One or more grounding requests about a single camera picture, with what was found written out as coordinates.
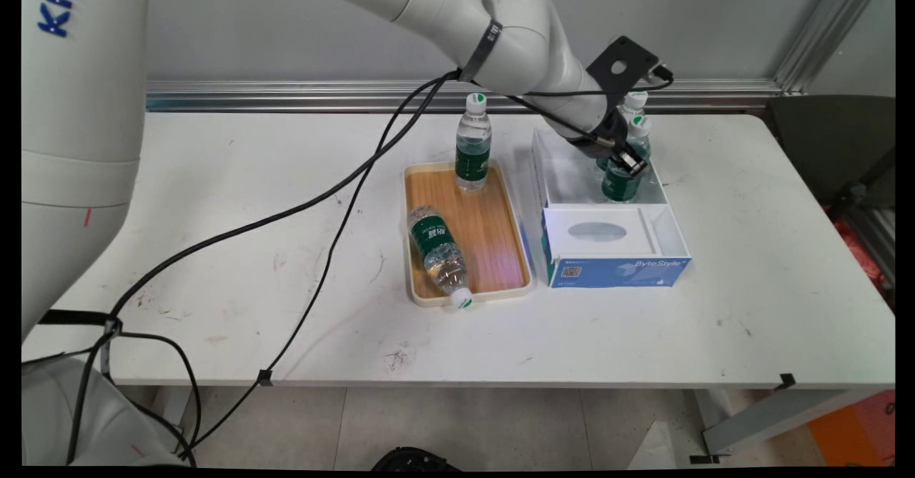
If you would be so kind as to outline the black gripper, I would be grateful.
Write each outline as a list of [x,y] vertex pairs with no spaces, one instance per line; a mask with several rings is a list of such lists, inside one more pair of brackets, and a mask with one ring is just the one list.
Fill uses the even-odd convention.
[[628,121],[618,107],[608,107],[604,120],[587,136],[569,139],[589,159],[610,159],[630,177],[638,177],[650,165],[650,146],[627,141]]

